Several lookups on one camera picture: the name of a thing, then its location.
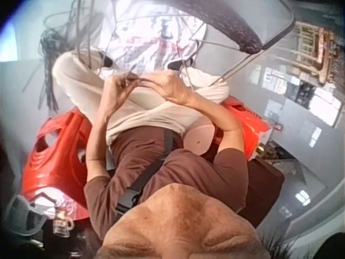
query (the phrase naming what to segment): white cloth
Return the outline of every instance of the white cloth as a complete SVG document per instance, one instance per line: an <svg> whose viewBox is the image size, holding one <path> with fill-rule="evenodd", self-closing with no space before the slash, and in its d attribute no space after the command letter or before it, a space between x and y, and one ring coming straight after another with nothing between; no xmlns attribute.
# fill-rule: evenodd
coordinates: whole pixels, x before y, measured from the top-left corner
<svg viewBox="0 0 345 259"><path fill-rule="evenodd" d="M88 63L87 51L81 51L80 60ZM75 51L64 53L54 65L53 76L75 106L93 123L104 84L94 71L101 67L102 59L96 51L92 51L91 70L80 60ZM186 86L190 86L190 78L196 86L196 92L216 103L228 97L226 82L208 87L218 77L189 67L182 71L181 78ZM107 144L110 145L121 132L139 126L163 127L183 134L200 116L193 109L165 101L152 89L137 87L111 117L107 128Z"/></svg>
<svg viewBox="0 0 345 259"><path fill-rule="evenodd" d="M180 55L190 57L197 50L194 40L202 40L205 32L204 22L176 8L150 0L118 0L105 10L98 49L116 61L115 70L136 64L133 72L142 74L163 69ZM111 73L102 71L101 77Z"/></svg>

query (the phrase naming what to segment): floor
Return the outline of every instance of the floor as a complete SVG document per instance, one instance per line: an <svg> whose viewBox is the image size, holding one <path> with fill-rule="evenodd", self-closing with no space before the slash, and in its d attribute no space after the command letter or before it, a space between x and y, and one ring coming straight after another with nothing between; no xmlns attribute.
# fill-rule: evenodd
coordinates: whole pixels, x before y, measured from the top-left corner
<svg viewBox="0 0 345 259"><path fill-rule="evenodd" d="M97 3L96 9L101 10L106 1ZM70 3L71 0L62 0L59 4L32 0L14 16L8 28L9 34L15 32L17 45L6 57L0 56L2 60L13 60L0 63L0 127L4 148L15 175L13 190L20 189L20 176L26 156L34 144L37 131L49 117L45 104L41 108L37 106L44 79L44 69L37 51L39 37L44 28L43 20L50 14L68 11ZM243 14L258 32L263 42L282 29L289 19L288 14L277 5L277 1L275 5L268 0L264 3L268 4L269 8L258 4L257 12L250 13L240 5L239 0L233 1L239 13ZM278 22L259 19L260 11L263 17L273 13L276 16L275 21ZM63 15L52 22L58 26L65 18ZM210 26L205 41L236 47L231 40ZM221 75L245 57L245 54L238 51L204 43L196 60L196 67L210 74ZM285 233L289 230L289 238L327 219L344 202L341 196L336 198L344 185L344 111L330 123L320 109L310 111L301 107L282 94L284 89L259 80L260 74L263 74L263 78L271 77L272 71L283 74L283 81L295 80L284 73L281 64L268 60L267 54L264 53L228 82L231 95L265 119L283 125L283 131L273 132L271 138L302 164L302 176L291 168L283 172L286 181L281 195L258 228L260 233L274 233L277 230ZM68 98L58 89L56 96L60 113L72 107ZM318 212L318 215L303 217L308 211Z"/></svg>

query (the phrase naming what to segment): hand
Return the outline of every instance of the hand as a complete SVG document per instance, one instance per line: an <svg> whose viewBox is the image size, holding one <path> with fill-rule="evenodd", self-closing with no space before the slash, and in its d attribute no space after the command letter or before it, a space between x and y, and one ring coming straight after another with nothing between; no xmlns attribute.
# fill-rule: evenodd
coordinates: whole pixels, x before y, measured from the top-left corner
<svg viewBox="0 0 345 259"><path fill-rule="evenodd" d="M133 73L108 77L103 86L100 112L107 117L113 115L123 105L138 83L138 76Z"/></svg>
<svg viewBox="0 0 345 259"><path fill-rule="evenodd" d="M141 85L152 88L174 104L186 105L193 94L172 70L143 74L142 78L146 80Z"/></svg>

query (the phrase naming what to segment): red chair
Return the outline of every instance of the red chair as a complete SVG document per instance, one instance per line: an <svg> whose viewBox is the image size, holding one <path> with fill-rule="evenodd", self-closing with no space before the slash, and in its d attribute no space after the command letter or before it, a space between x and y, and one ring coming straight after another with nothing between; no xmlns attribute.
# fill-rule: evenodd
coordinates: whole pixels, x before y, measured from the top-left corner
<svg viewBox="0 0 345 259"><path fill-rule="evenodd" d="M43 192L68 207L67 214L72 220L88 217L83 187L91 127L77 109L49 119L42 126L24 168L22 192L27 200L32 201ZM46 137L51 133L56 133L57 138L49 145Z"/></svg>
<svg viewBox="0 0 345 259"><path fill-rule="evenodd" d="M251 159L258 145L268 140L272 127L235 97L229 96L222 105L242 123L245 155L248 160ZM223 131L216 128L213 142L219 145L222 139Z"/></svg>

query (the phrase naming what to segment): black strap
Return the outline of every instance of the black strap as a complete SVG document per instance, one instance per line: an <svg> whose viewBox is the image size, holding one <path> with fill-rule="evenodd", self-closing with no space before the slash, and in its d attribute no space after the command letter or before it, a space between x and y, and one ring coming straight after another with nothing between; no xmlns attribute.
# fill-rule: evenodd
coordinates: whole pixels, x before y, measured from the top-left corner
<svg viewBox="0 0 345 259"><path fill-rule="evenodd" d="M166 157L171 153L173 150L174 138L173 138L173 131L170 129L164 130L164 152L162 156L156 159L153 163L151 163L140 175L139 177L132 183L132 185L126 189L125 193L120 197L118 204L116 205L116 219L117 222L120 217L135 207L139 201L139 198L142 195L142 191L147 184L147 182L151 179L151 177L157 173L157 171L161 168L164 163Z"/></svg>

